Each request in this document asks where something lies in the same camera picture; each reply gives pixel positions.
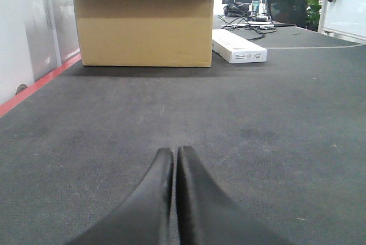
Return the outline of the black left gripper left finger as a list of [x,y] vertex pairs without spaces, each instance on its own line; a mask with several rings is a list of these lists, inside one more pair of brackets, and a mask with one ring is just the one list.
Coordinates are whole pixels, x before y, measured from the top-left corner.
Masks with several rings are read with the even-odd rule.
[[133,192],[68,244],[168,244],[173,169],[173,152],[158,149]]

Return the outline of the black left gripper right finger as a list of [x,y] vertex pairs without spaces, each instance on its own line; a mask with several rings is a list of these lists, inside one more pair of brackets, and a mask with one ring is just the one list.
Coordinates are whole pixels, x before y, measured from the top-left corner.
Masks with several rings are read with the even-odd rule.
[[176,212],[181,244],[290,243],[228,197],[191,146],[178,149]]

